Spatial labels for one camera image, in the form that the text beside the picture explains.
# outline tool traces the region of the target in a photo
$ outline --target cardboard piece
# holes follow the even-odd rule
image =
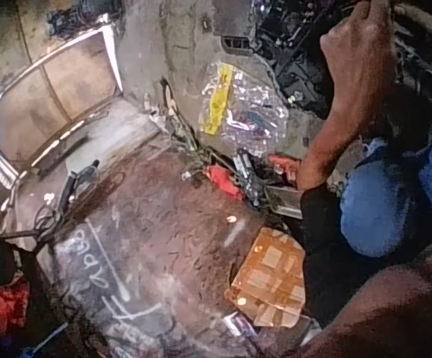
[[[255,326],[295,326],[305,304],[304,256],[291,236],[263,227],[225,297]]]

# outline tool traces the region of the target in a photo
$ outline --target forearm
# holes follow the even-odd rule
[[[298,171],[299,190],[309,190],[322,185],[331,175],[339,158],[357,138],[359,128],[350,128],[347,116],[366,116],[363,111],[338,110],[332,107],[330,115]]]

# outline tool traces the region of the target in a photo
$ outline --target plastic bag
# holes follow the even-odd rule
[[[199,114],[200,130],[234,141],[255,156],[285,138],[289,111],[270,87],[227,63],[213,63]]]

